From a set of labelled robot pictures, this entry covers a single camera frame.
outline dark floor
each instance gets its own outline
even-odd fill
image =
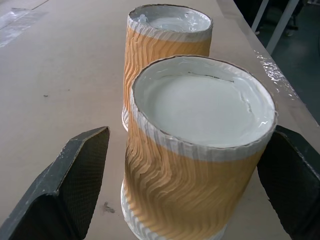
[[[271,10],[268,19],[281,15]],[[301,100],[320,123],[320,6],[307,5],[297,17],[298,31],[282,35],[272,58],[280,67]],[[263,25],[257,36],[264,47],[275,26]]]

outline cardboard surface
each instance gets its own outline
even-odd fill
[[[231,0],[224,2],[234,5]],[[120,203],[127,140],[121,121],[126,23],[134,7],[152,3],[167,2],[49,0],[37,8],[48,14],[0,49],[0,224],[70,138],[109,126],[103,183],[86,239],[136,239],[124,221]],[[174,0],[171,4],[213,17],[211,56],[246,68],[275,93],[253,52],[253,43],[239,27],[242,17],[225,17],[215,0]],[[303,103],[274,98],[280,124],[302,133],[319,151],[319,127]],[[105,202],[114,213],[104,210]],[[257,172],[223,239],[290,239]]]

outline ripple paper cup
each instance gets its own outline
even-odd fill
[[[277,123],[247,71],[203,56],[144,68],[130,91],[121,188],[140,240],[219,240]]]
[[[127,18],[122,124],[128,131],[133,79],[151,62],[173,55],[209,56],[213,21],[186,6],[137,7]]]

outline paper cup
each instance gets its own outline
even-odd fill
[[[277,123],[247,71],[201,56],[136,77],[122,210],[140,240],[219,240]]]
[[[169,4],[137,7],[127,17],[122,123],[128,131],[133,79],[151,62],[173,55],[209,56],[213,21],[207,15]]]

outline brown paper table surface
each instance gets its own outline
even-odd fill
[[[0,224],[70,138],[109,126],[103,183],[86,239],[136,239],[124,221],[120,204],[127,139],[121,122],[124,47],[128,12],[150,3],[166,2],[49,0],[36,8],[47,12],[44,17],[0,48]],[[212,16],[211,57],[252,72],[273,93],[279,123],[303,134],[319,151],[319,126],[298,98],[289,97],[290,86],[276,91],[254,52],[266,51],[233,1],[170,3]],[[105,202],[115,213],[104,211]],[[223,239],[290,239],[257,172]]]

